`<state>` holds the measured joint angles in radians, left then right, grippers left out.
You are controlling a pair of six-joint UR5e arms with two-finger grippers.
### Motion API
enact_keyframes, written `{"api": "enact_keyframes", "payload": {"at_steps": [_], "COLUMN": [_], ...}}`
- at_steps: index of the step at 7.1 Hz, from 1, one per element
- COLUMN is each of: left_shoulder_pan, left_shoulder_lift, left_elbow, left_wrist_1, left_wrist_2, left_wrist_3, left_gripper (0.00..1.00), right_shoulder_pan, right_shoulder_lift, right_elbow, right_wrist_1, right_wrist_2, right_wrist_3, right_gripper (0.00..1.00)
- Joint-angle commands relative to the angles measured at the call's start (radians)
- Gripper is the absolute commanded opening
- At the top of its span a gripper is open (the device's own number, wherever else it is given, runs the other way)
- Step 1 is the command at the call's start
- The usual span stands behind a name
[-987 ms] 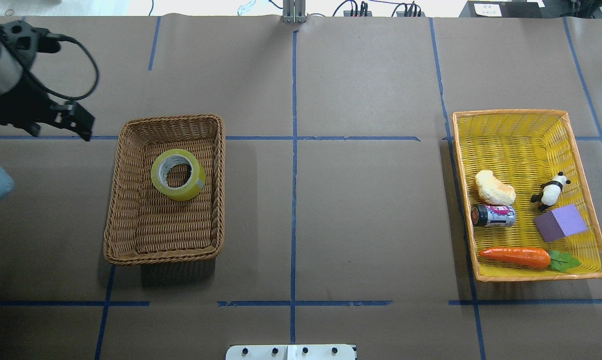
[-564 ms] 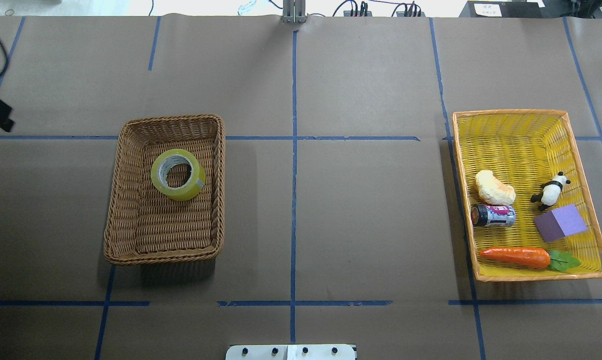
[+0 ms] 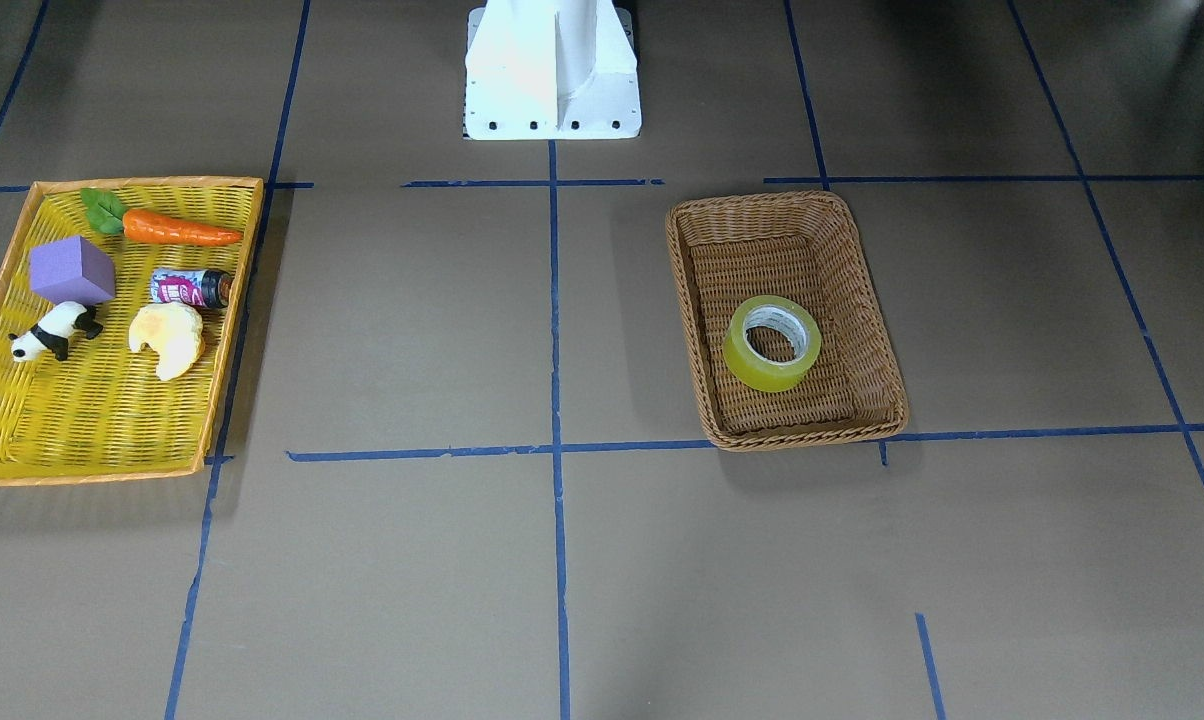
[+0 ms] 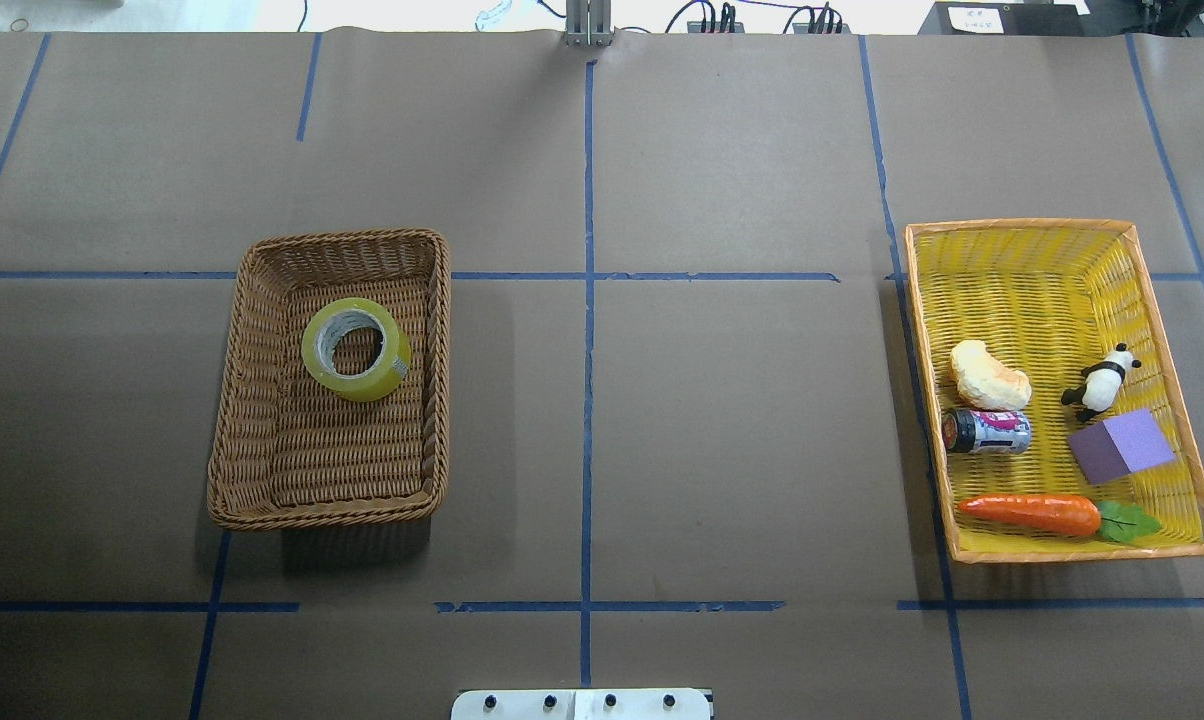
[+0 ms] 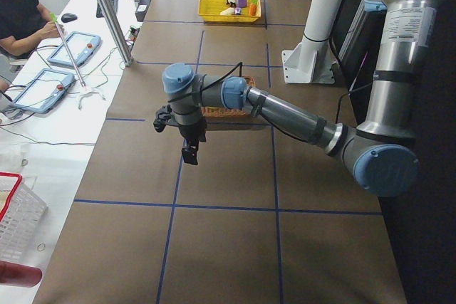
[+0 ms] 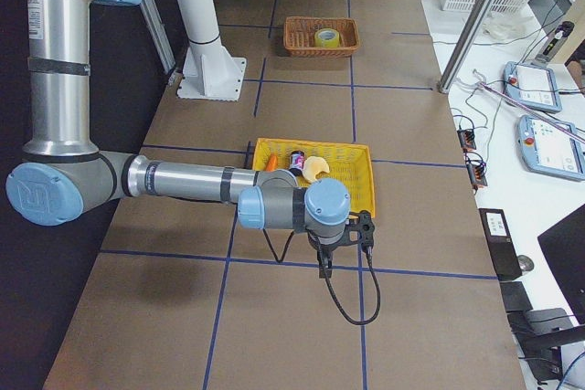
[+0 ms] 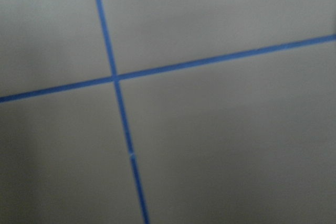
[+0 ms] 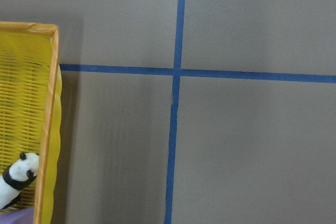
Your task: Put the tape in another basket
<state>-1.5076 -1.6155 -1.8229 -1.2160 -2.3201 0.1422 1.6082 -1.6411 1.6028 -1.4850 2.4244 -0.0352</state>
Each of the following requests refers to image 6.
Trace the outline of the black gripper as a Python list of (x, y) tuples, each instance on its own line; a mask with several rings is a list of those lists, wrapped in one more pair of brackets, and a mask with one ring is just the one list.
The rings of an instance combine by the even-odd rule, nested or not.
[(327, 279), (331, 277), (333, 270), (333, 255), (338, 248), (337, 244), (324, 244), (319, 239), (315, 241), (317, 252), (317, 262), (319, 264), (319, 278)]

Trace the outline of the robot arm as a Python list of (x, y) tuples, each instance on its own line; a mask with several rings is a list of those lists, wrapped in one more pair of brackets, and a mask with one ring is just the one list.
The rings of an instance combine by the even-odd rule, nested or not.
[(27, 0), (33, 134), (6, 179), (12, 207), (32, 223), (58, 226), (125, 196), (233, 204), (246, 228), (306, 234), (328, 278), (334, 251), (350, 244), (356, 224), (341, 182), (325, 178), (304, 189), (287, 170), (160, 162), (91, 141), (90, 5), (142, 2)]

